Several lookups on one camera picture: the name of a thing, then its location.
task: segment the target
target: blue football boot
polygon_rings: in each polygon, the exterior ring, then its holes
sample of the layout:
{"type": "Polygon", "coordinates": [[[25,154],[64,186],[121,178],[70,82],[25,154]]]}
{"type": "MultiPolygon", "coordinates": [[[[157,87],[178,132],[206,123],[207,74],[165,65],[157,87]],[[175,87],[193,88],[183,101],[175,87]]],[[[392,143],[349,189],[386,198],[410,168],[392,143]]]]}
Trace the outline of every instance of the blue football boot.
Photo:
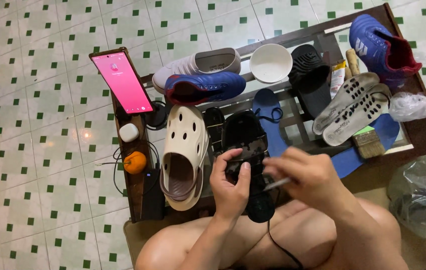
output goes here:
{"type": "Polygon", "coordinates": [[[421,63],[413,58],[408,41],[393,36],[367,14],[358,16],[352,22],[350,45],[368,71],[376,73],[380,82],[390,89],[401,88],[406,79],[421,68],[421,63]]]}
{"type": "Polygon", "coordinates": [[[245,87],[245,79],[229,71],[210,75],[171,75],[165,83],[165,95],[173,104],[192,106],[229,100],[240,95],[245,87]]]}

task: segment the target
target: wooden table frame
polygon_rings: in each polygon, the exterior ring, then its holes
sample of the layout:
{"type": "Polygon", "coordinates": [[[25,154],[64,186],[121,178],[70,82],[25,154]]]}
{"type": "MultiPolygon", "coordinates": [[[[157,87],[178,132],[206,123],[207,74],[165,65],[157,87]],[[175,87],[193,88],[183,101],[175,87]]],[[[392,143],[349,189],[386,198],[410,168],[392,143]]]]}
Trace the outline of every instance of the wooden table frame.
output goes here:
{"type": "MultiPolygon", "coordinates": [[[[388,5],[388,3],[385,3],[381,6],[365,9],[365,10],[356,12],[354,14],[346,15],[341,18],[322,22],[322,23],[319,23],[307,28],[303,28],[294,32],[282,34],[267,40],[263,40],[257,43],[243,46],[241,48],[238,48],[237,51],[241,55],[242,61],[246,61],[250,58],[249,55],[251,55],[257,48],[265,44],[279,44],[288,48],[291,46],[300,45],[313,40],[314,46],[317,48],[319,52],[323,52],[324,49],[327,48],[327,51],[330,54],[330,59],[332,60],[331,62],[333,63],[336,60],[343,59],[344,57],[342,56],[340,48],[336,42],[335,35],[325,33],[325,30],[338,28],[338,27],[341,27],[342,25],[351,23],[357,16],[361,14],[369,14],[375,17],[380,23],[382,23],[390,31],[390,33],[392,33],[393,35],[399,36],[401,38],[403,37],[398,25],[395,22],[395,17],[393,16],[390,6],[388,5]]],[[[153,75],[150,74],[148,76],[141,78],[142,82],[146,85],[147,88],[152,87],[152,84],[151,84],[152,76],[153,75]]],[[[247,82],[254,80],[254,77],[251,74],[251,72],[244,74],[242,76],[246,79],[247,82]]],[[[289,83],[285,82],[285,83],[274,84],[268,88],[273,91],[276,91],[276,90],[280,90],[280,89],[284,89],[288,87],[289,87],[289,83]]],[[[424,95],[426,95],[425,85],[423,84],[423,81],[421,80],[421,77],[418,73],[416,73],[413,77],[407,80],[407,82],[405,83],[405,86],[402,88],[402,91],[409,91],[413,94],[423,93],[424,95]]],[[[222,111],[225,110],[229,113],[233,113],[235,111],[239,111],[242,108],[248,109],[248,106],[250,106],[249,108],[251,108],[251,101],[248,101],[248,100],[252,99],[255,94],[256,94],[256,91],[252,91],[252,92],[239,95],[230,100],[200,105],[198,106],[198,108],[203,112],[205,109],[209,107],[222,107],[222,111]],[[234,104],[234,105],[229,107],[223,107],[230,104],[234,104]]],[[[282,91],[277,93],[276,95],[278,96],[279,100],[292,98],[292,96],[287,96],[288,91],[282,91]]],[[[116,110],[116,108],[120,106],[120,103],[113,93],[112,93],[112,100],[113,100],[113,107],[116,110]]],[[[304,121],[310,120],[310,119],[307,119],[304,114],[300,115],[300,113],[298,112],[298,108],[296,109],[296,111],[294,111],[295,110],[294,107],[296,106],[292,106],[292,110],[295,116],[282,119],[280,121],[280,127],[291,126],[293,124],[297,124],[298,121],[304,122],[304,121]]],[[[141,138],[143,136],[143,133],[145,132],[145,128],[140,118],[133,117],[131,120],[131,123],[133,123],[134,125],[138,127],[140,138],[141,138]]],[[[120,127],[125,124],[126,122],[119,122],[116,119],[116,129],[118,131],[120,127]]],[[[385,163],[392,163],[393,161],[395,161],[395,163],[398,163],[398,161],[400,161],[401,163],[407,163],[418,156],[426,155],[426,118],[404,122],[402,123],[402,130],[406,137],[405,139],[409,142],[409,144],[402,145],[400,147],[393,146],[393,149],[391,149],[388,152],[388,154],[369,159],[367,161],[367,164],[369,166],[378,166],[385,163]]],[[[147,160],[149,161],[148,166],[151,167],[150,151],[148,147],[146,146],[146,144],[141,143],[138,140],[131,143],[124,143],[120,140],[119,143],[120,143],[121,149],[123,150],[122,158],[125,158],[126,155],[129,152],[131,152],[128,150],[135,149],[137,151],[144,153],[147,156],[147,160]]],[[[142,211],[142,207],[144,208],[144,206],[147,204],[147,202],[144,201],[144,198],[142,196],[143,176],[141,174],[131,175],[127,173],[126,171],[124,173],[125,173],[126,190],[128,195],[128,202],[130,206],[132,222],[135,223],[138,221],[149,219],[148,213],[146,213],[144,209],[142,211]]],[[[210,208],[210,209],[214,208],[214,200],[212,196],[205,197],[205,198],[202,197],[198,201],[197,205],[194,206],[191,210],[198,211],[198,209],[202,209],[202,208],[210,208]]]]}

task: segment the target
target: smartphone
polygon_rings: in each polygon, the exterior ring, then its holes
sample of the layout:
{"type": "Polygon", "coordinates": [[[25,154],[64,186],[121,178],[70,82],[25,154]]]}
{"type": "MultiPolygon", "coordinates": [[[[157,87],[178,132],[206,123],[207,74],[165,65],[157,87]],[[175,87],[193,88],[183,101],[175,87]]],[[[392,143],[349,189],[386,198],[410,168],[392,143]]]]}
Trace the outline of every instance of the smartphone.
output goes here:
{"type": "Polygon", "coordinates": [[[127,114],[153,111],[150,97],[125,47],[90,53],[90,59],[127,114]]]}

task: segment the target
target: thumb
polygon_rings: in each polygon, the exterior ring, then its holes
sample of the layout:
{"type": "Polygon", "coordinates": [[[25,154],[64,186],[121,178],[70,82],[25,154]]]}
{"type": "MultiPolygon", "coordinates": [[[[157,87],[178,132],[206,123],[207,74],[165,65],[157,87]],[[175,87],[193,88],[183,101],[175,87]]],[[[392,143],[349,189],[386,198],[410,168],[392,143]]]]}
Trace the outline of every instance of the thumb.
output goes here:
{"type": "Polygon", "coordinates": [[[236,183],[236,188],[243,192],[245,195],[250,194],[250,180],[252,178],[252,171],[250,169],[250,164],[244,162],[241,164],[240,173],[238,175],[238,182],[236,183]]]}

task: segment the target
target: pink phone screen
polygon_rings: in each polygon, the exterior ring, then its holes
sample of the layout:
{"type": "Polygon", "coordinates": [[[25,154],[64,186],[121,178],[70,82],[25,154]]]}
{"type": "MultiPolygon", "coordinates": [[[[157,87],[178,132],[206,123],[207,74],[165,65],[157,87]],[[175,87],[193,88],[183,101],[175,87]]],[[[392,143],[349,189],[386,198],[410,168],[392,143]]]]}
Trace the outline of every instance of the pink phone screen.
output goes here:
{"type": "Polygon", "coordinates": [[[153,111],[125,53],[96,56],[92,60],[126,113],[153,111]]]}

